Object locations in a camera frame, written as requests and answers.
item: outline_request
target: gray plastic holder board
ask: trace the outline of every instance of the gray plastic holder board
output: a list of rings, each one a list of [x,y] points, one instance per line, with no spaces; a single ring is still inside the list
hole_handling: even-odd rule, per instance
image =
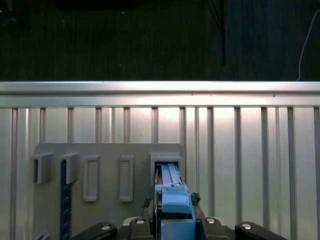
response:
[[[156,162],[178,163],[185,178],[185,152],[178,143],[38,144],[30,157],[33,239],[41,235],[59,239],[61,161],[66,161],[66,181],[72,184],[74,236],[98,222],[120,227],[125,219],[140,216],[145,198],[154,195],[150,180]]]

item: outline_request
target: corrugated metal panel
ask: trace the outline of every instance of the corrugated metal panel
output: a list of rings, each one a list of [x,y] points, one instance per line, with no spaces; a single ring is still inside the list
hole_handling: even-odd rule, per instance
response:
[[[207,215],[318,239],[320,84],[175,84],[1,83],[0,239],[33,239],[40,142],[181,143]]]

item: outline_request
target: metal screw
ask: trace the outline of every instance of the metal screw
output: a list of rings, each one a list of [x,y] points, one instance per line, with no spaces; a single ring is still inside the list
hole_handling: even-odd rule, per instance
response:
[[[247,230],[250,230],[252,228],[252,226],[247,223],[242,224],[241,227],[243,227],[244,229],[247,229]]]
[[[110,226],[109,225],[103,225],[101,227],[102,230],[109,230],[110,229]]]
[[[206,221],[210,224],[214,224],[216,222],[213,218],[207,218]]]

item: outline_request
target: white cable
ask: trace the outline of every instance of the white cable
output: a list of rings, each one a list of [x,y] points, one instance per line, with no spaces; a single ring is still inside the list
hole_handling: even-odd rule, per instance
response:
[[[306,48],[306,45],[307,45],[307,42],[308,42],[308,39],[309,39],[309,35],[310,35],[310,32],[311,32],[311,29],[312,29],[312,25],[314,24],[315,22],[315,19],[316,19],[316,16],[317,14],[320,12],[320,9],[318,9],[318,11],[315,12],[314,16],[313,16],[313,19],[312,19],[312,22],[311,22],[311,25],[310,25],[310,28],[309,28],[309,32],[308,32],[308,35],[306,36],[305,38],[305,41],[304,41],[304,45],[303,45],[303,48],[302,48],[302,51],[301,51],[301,55],[300,55],[300,60],[299,60],[299,67],[298,67],[298,79],[297,81],[300,80],[301,78],[301,61],[302,61],[302,57],[304,55],[304,51],[305,51],[305,48]]]

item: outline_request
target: dark wall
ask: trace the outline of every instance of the dark wall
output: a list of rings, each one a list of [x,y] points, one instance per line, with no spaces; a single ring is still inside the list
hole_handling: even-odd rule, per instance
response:
[[[222,66],[206,0],[137,0],[134,10],[71,12],[52,0],[16,1],[15,20],[2,19],[0,28],[0,81],[295,81],[320,8],[317,0],[225,0]],[[320,80],[319,29],[320,14],[302,81]]]

